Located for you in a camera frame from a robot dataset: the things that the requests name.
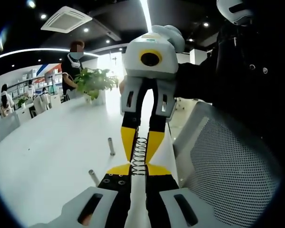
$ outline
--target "shelf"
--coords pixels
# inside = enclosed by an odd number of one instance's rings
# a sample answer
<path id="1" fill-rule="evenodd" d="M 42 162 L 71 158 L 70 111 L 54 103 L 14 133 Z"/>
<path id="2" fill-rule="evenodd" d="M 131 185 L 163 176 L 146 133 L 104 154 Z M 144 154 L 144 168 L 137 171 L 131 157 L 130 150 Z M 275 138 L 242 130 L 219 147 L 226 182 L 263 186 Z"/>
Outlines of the shelf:
<path id="1" fill-rule="evenodd" d="M 47 87 L 50 87 L 50 86 L 52 86 L 52 85 L 45 85 L 43 87 L 35 88 L 35 90 L 40 90 L 40 89 L 47 88 Z M 18 96 L 13 97 L 13 99 L 16 99 L 16 98 L 18 98 L 18 97 L 20 97 L 20 96 L 22 96 L 24 94 L 25 93 L 19 94 Z"/>
<path id="2" fill-rule="evenodd" d="M 35 79 L 38 79 L 38 78 L 41 78 L 41 77 L 45 77 L 45 75 L 37 76 L 37 77 L 33 77 L 33 78 L 30 78 L 30 79 L 27 79 L 27 80 L 23 80 L 23 81 L 21 81 L 21 82 L 17 82 L 17 83 L 15 83 L 15 84 L 9 86 L 8 89 L 10 89 L 10 88 L 12 88 L 12 87 L 15 87 L 15 86 L 17 86 L 17 85 L 19 85 L 19 84 L 25 83 L 25 82 L 27 82 L 27 81 L 29 81 L 29 80 L 35 80 Z"/>

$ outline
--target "air conditioning vent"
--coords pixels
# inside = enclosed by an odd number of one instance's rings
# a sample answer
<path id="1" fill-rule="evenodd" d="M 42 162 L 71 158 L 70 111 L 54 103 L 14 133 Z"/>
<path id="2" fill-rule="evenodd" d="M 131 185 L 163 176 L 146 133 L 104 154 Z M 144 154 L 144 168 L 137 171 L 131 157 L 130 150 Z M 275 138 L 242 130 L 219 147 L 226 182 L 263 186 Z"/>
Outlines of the air conditioning vent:
<path id="1" fill-rule="evenodd" d="M 41 27 L 41 30 L 69 33 L 91 20 L 92 18 L 88 15 L 76 9 L 64 6 L 47 20 Z"/>

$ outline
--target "led light strip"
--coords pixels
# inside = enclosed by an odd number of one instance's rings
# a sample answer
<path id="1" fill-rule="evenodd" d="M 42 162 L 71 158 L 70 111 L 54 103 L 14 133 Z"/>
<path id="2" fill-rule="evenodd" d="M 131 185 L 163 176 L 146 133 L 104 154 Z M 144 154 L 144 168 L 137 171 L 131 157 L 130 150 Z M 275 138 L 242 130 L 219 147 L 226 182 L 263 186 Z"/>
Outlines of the led light strip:
<path id="1" fill-rule="evenodd" d="M 149 12 L 148 0 L 140 0 L 140 2 L 142 5 L 144 18 L 146 20 L 148 32 L 152 32 L 152 23 L 151 23 L 151 17 L 150 17 L 150 12 Z"/>
<path id="2" fill-rule="evenodd" d="M 11 51 L 5 54 L 0 55 L 0 58 L 5 57 L 5 56 L 9 56 L 9 55 L 13 55 L 16 53 L 21 53 L 21 52 L 27 52 L 27 51 L 63 51 L 63 52 L 69 52 L 69 49 L 62 49 L 62 48 L 30 48 L 30 49 L 23 49 L 23 50 L 17 50 L 17 51 Z M 84 52 L 85 56 L 93 56 L 93 57 L 99 57 L 99 55 L 96 54 L 92 54 L 92 53 L 88 53 L 88 52 Z"/>

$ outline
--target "spring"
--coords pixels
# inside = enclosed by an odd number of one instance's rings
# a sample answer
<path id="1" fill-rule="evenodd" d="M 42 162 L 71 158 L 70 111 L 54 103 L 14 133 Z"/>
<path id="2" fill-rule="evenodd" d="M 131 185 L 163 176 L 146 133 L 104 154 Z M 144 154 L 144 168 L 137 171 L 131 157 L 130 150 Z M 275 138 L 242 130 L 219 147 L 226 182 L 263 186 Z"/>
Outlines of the spring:
<path id="1" fill-rule="evenodd" d="M 147 139 L 137 138 L 132 157 L 132 175 L 144 176 L 146 175 L 145 157 L 147 151 Z"/>

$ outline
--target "camera lens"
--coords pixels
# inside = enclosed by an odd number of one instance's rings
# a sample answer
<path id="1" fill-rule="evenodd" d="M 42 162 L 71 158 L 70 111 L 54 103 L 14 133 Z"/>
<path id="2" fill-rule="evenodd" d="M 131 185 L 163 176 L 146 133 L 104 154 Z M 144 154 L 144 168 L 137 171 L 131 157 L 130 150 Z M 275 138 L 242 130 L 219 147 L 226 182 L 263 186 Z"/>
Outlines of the camera lens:
<path id="1" fill-rule="evenodd" d="M 141 62 L 146 66 L 153 67 L 159 64 L 160 58 L 154 53 L 145 53 L 141 57 Z"/>

